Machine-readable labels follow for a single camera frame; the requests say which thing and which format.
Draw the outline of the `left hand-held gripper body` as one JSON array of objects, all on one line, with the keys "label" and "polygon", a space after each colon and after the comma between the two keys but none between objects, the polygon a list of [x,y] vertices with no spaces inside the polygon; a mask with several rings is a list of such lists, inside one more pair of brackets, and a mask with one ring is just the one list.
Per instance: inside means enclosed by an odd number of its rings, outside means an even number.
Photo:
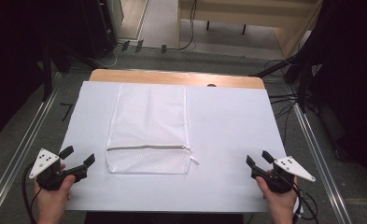
[{"label": "left hand-held gripper body", "polygon": [[67,176],[70,174],[62,168],[61,157],[44,148],[39,150],[28,175],[40,188],[49,191],[58,190]]}]

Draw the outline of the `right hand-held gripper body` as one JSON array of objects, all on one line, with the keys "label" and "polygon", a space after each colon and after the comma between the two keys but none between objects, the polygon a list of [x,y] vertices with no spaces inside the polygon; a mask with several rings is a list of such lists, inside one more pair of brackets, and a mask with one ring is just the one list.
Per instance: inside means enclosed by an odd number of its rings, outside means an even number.
[{"label": "right hand-held gripper body", "polygon": [[293,189],[294,178],[296,176],[311,182],[316,181],[316,179],[291,156],[275,159],[272,165],[273,170],[271,173],[265,172],[257,165],[254,170],[251,169],[251,177],[255,179],[257,176],[261,176],[272,192],[281,194],[289,192]]}]

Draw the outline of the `white mesh laundry bag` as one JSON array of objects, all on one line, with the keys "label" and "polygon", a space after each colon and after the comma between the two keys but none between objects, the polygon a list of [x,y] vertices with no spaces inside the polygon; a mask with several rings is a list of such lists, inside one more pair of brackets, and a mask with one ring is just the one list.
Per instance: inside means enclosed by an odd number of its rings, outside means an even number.
[{"label": "white mesh laundry bag", "polygon": [[174,85],[120,86],[106,145],[109,171],[184,175],[193,161],[187,89]]}]

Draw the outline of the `person's right hand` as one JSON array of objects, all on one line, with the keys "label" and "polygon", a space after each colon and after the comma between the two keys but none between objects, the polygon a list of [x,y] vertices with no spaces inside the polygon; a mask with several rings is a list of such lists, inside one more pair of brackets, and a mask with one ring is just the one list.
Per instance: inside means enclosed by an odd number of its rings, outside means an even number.
[{"label": "person's right hand", "polygon": [[269,189],[268,184],[261,176],[257,176],[255,180],[263,198],[268,202],[271,216],[273,218],[292,220],[293,208],[297,200],[296,192],[291,189],[286,193],[275,193]]}]

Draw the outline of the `person's left hand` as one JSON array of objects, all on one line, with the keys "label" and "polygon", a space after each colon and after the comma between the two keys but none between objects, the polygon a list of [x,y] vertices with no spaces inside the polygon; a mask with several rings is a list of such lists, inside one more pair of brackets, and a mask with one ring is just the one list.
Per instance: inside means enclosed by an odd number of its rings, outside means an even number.
[{"label": "person's left hand", "polygon": [[71,199],[71,188],[76,178],[68,175],[58,190],[48,191],[39,187],[35,181],[34,191],[37,194],[37,208],[39,219],[50,221],[52,218],[59,220],[64,216],[67,202]]}]

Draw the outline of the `white table cover sheet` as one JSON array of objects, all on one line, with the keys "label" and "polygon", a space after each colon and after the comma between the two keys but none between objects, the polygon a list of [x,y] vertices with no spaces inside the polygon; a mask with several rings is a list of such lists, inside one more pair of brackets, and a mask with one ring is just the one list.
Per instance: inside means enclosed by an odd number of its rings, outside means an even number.
[{"label": "white table cover sheet", "polygon": [[86,81],[64,139],[74,149],[65,164],[95,157],[87,178],[73,187],[67,207],[81,211],[264,212],[267,204],[250,176],[246,158],[268,168],[268,151],[285,157],[265,90],[222,87],[187,89],[191,151],[184,175],[120,175],[106,166],[106,139],[118,84]]}]

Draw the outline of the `black stand leg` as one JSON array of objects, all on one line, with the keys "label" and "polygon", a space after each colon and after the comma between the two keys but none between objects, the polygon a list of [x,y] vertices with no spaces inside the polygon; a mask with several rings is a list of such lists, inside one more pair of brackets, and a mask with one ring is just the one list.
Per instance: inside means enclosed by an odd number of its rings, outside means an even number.
[{"label": "black stand leg", "polygon": [[263,77],[266,77],[270,74],[272,74],[273,72],[283,68],[283,67],[286,67],[290,64],[294,64],[294,62],[297,61],[297,56],[296,55],[293,55],[291,57],[288,57],[287,59],[285,60],[281,60],[279,63],[269,67],[269,68],[266,68],[264,69],[263,71],[257,73],[257,74],[254,74],[253,76],[254,77],[259,77],[259,78],[263,78]]}]

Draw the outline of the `black curtain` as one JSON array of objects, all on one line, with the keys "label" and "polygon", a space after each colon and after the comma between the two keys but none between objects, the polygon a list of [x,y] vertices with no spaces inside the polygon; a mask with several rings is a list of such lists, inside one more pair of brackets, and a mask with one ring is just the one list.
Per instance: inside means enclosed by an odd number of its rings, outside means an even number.
[{"label": "black curtain", "polygon": [[39,87],[51,91],[51,67],[72,56],[90,68],[116,45],[107,0],[0,0],[0,132]]},{"label": "black curtain", "polygon": [[367,0],[324,0],[303,50],[320,66],[309,90],[335,117],[334,143],[367,169]]}]

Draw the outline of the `wooden table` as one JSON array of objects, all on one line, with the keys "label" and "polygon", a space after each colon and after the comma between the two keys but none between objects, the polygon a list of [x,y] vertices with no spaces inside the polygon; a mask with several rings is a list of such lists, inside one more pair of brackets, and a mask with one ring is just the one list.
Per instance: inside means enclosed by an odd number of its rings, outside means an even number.
[{"label": "wooden table", "polygon": [[236,77],[204,73],[182,73],[148,70],[110,70],[95,69],[90,81],[148,83],[168,85],[190,85],[224,88],[245,88],[264,90],[264,84],[259,77]]}]

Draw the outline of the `light wooden bench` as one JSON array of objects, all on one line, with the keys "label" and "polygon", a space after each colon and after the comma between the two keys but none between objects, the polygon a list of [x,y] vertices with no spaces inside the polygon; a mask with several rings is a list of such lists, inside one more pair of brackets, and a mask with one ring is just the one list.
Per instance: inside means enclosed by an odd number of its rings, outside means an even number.
[{"label": "light wooden bench", "polygon": [[272,27],[285,58],[312,31],[324,0],[197,0],[195,19]]}]

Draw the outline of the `metal floor rail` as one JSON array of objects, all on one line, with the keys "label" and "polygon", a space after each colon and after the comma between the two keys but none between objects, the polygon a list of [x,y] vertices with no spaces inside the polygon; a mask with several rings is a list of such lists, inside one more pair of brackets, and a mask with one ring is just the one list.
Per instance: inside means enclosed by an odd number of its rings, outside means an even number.
[{"label": "metal floor rail", "polygon": [[20,171],[24,160],[26,159],[30,147],[35,141],[35,137],[44,122],[45,117],[49,113],[49,110],[53,104],[55,96],[64,81],[66,73],[57,72],[51,81],[54,89],[49,94],[49,97],[42,101],[39,107],[36,109],[34,116],[32,117],[30,124],[24,129],[25,133],[20,139],[20,142],[14,148],[14,150],[9,153],[9,161],[4,169],[4,172],[0,174],[0,207],[3,204],[8,192],[13,185],[15,178]]},{"label": "metal floor rail", "polygon": [[344,199],[333,179],[329,166],[324,159],[321,148],[318,144],[318,140],[315,137],[306,114],[302,112],[298,105],[294,106],[294,111],[301,125],[305,140],[309,146],[310,153],[318,169],[320,179],[325,188],[338,224],[353,224],[352,219],[346,209]]}]

